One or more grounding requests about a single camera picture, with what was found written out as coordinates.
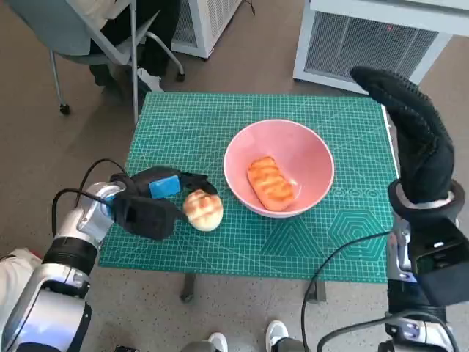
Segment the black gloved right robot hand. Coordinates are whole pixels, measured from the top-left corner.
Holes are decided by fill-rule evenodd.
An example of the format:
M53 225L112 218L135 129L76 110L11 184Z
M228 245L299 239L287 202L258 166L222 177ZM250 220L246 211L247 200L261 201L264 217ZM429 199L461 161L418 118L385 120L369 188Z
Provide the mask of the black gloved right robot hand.
M352 79L383 105L397 136L402 190L413 204L445 199L454 171L454 144L432 100L404 76L356 66Z

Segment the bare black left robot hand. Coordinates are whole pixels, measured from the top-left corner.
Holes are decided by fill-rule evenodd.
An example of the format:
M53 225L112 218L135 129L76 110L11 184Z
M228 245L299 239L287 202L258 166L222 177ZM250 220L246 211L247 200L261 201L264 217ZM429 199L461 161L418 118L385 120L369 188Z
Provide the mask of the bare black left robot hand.
M182 172L168 166L153 166L134 176L131 181L136 187L137 194L150 199L163 199L180 193L184 188L191 192L203 190L208 194L218 191L208 176Z

